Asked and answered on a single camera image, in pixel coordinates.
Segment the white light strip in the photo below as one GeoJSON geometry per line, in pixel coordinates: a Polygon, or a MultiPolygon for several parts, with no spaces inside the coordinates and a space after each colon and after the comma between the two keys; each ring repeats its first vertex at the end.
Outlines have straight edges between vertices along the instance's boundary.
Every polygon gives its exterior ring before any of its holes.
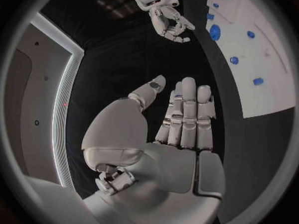
{"type": "Polygon", "coordinates": [[[69,103],[73,83],[84,56],[84,50],[57,26],[39,13],[31,21],[31,24],[71,53],[70,59],[61,76],[54,102],[52,116],[52,150],[60,184],[75,190],[66,155],[65,128],[67,106],[63,104],[69,103]]]}

